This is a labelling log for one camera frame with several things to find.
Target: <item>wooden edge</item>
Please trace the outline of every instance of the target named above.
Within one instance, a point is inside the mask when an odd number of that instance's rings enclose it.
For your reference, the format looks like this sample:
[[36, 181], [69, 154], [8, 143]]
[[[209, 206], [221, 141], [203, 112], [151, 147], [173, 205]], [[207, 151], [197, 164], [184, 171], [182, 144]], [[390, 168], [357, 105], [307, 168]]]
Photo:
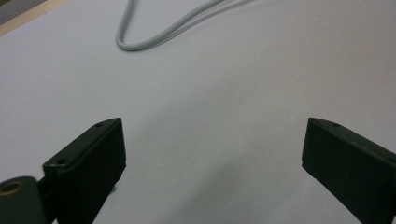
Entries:
[[48, 0], [42, 4], [22, 13], [20, 16], [0, 25], [0, 36], [3, 36], [18, 27], [24, 25], [28, 21], [43, 15], [44, 13], [56, 8], [60, 4], [64, 3], [66, 0]]

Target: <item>black plastic part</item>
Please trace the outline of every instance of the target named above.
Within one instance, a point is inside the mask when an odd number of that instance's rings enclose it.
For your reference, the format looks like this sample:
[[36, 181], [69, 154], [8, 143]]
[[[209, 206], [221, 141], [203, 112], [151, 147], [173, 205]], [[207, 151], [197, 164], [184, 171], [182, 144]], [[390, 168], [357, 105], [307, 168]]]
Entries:
[[392, 222], [395, 154], [339, 124], [309, 119], [303, 167], [361, 223]]
[[93, 125], [43, 165], [37, 183], [0, 184], [0, 224], [91, 224], [125, 169], [121, 119]]
[[55, 191], [58, 222], [92, 223], [120, 179], [125, 161], [121, 119], [109, 119], [45, 162], [44, 181]]
[[33, 177], [21, 176], [0, 183], [0, 223], [48, 223]]

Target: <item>white surface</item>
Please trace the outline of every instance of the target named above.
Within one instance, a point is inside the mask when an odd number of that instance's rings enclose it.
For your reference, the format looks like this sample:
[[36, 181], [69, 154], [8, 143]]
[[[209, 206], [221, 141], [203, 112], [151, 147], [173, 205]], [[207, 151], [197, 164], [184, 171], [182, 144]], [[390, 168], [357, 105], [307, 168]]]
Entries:
[[[128, 42], [205, 0], [137, 2]], [[359, 223], [301, 167], [305, 126], [396, 151], [395, 1], [230, 0], [137, 53], [114, 41], [125, 5], [69, 0], [0, 38], [0, 180], [122, 117], [128, 166], [95, 223]]]

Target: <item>screw hole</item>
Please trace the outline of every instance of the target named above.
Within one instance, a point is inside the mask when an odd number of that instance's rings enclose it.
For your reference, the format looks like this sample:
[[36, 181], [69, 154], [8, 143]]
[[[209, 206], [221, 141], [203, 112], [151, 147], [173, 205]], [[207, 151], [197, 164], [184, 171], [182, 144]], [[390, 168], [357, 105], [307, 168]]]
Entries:
[[66, 162], [67, 162], [67, 159], [60, 159], [56, 163], [58, 163], [58, 165], [65, 165]]
[[0, 196], [6, 196], [13, 194], [20, 190], [22, 182], [11, 182], [0, 188]]

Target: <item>white cable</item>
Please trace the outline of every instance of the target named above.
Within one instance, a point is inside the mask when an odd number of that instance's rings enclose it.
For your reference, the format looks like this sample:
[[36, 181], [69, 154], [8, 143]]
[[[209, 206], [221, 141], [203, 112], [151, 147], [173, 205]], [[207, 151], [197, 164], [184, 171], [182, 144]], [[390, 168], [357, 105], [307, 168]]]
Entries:
[[130, 51], [136, 51], [136, 50], [141, 50], [141, 49], [146, 49], [152, 46], [155, 46], [161, 42], [163, 42], [169, 35], [174, 33], [178, 28], [180, 28], [182, 25], [186, 24], [188, 21], [190, 21], [192, 18], [196, 17], [198, 14], [210, 9], [211, 7], [219, 4], [220, 2], [223, 2], [224, 0], [211, 0], [200, 7], [197, 7], [193, 11], [189, 12], [189, 14], [185, 15], [183, 18], [175, 22], [173, 25], [171, 25], [169, 28], [166, 30], [162, 31], [158, 35], [155, 35], [154, 37], [145, 40], [143, 42], [137, 43], [137, 44], [125, 44], [122, 41], [122, 38], [125, 34], [125, 30], [128, 26], [128, 19], [131, 18], [131, 13], [132, 13], [132, 7], [134, 5], [134, 0], [129, 0], [128, 5], [125, 8], [125, 12], [122, 16], [122, 19], [120, 21], [119, 29], [116, 34], [116, 43], [119, 46], [120, 49], [123, 50], [130, 50]]

